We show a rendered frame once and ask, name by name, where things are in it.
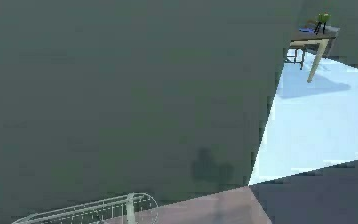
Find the grey table with pale legs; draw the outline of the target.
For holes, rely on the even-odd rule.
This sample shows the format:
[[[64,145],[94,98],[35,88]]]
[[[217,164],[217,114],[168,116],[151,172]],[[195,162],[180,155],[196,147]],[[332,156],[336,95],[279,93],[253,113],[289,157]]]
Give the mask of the grey table with pale legs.
[[[317,45],[318,49],[312,63],[307,82],[310,83],[315,75],[321,59],[326,56],[326,49],[329,42],[338,37],[340,28],[327,25],[325,31],[315,34],[314,32],[297,31],[291,38],[290,47]]]

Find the dark wooden chair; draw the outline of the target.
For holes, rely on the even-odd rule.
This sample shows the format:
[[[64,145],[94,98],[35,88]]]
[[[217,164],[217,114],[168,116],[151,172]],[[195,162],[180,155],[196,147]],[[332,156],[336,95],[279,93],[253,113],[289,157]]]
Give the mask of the dark wooden chair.
[[[285,63],[299,64],[299,69],[302,70],[305,62],[306,48],[304,46],[292,46],[290,50],[293,50],[291,55],[286,54],[284,58]]]

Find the green lamp on black stand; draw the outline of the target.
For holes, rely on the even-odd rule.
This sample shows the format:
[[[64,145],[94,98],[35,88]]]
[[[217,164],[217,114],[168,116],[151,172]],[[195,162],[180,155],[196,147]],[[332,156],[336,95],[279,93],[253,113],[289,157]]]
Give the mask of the green lamp on black stand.
[[[330,19],[330,15],[328,13],[319,14],[317,18],[317,24],[314,29],[314,33],[318,34],[319,32],[325,33],[326,23]]]

